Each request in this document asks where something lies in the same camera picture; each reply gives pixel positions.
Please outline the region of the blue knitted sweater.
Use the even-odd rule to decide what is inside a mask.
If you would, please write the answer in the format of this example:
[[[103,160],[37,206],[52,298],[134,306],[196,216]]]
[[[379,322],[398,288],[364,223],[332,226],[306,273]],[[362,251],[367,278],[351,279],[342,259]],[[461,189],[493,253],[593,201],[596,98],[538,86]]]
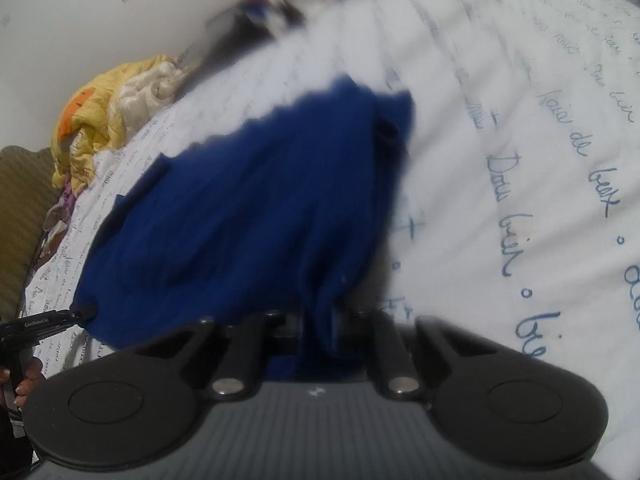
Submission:
[[[341,77],[158,156],[102,221],[70,306],[115,350],[277,310],[300,332],[272,377],[348,367],[344,303],[386,235],[413,119],[410,91]]]

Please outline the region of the olive green headboard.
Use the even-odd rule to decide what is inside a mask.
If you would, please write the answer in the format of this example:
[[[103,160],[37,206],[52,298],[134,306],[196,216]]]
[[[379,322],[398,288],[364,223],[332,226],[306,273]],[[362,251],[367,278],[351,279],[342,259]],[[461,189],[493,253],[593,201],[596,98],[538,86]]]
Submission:
[[[53,158],[46,148],[1,150],[1,319],[17,318],[48,210],[58,200],[51,184]]]

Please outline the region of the white bedsheet with blue script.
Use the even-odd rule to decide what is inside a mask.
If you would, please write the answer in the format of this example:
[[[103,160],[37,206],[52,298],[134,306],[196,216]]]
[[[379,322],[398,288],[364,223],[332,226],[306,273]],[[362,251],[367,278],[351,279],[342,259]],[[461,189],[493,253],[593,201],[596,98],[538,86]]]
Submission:
[[[639,8],[628,0],[342,0],[103,153],[29,314],[70,304],[118,194],[159,154],[339,74],[416,103],[378,266],[398,321],[449,318],[593,382],[596,463],[639,474]]]

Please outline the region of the yellow orange quilt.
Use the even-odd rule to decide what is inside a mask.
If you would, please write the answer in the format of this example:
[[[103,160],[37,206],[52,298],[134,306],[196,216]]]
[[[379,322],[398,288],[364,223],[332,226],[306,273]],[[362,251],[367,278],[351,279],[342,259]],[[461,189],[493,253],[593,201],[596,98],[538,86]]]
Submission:
[[[79,193],[96,175],[93,156],[125,145],[126,127],[118,106],[120,90],[130,79],[164,63],[175,64],[163,54],[120,64],[73,93],[51,134],[51,183],[55,188],[69,183],[73,192]]]

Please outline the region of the cream white jacket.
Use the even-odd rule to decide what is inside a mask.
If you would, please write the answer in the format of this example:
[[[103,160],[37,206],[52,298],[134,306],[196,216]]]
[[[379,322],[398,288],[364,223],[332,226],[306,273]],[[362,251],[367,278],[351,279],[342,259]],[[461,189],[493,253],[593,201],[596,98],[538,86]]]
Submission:
[[[154,115],[174,99],[186,72],[171,62],[161,62],[134,76],[122,86],[119,107],[123,112]]]

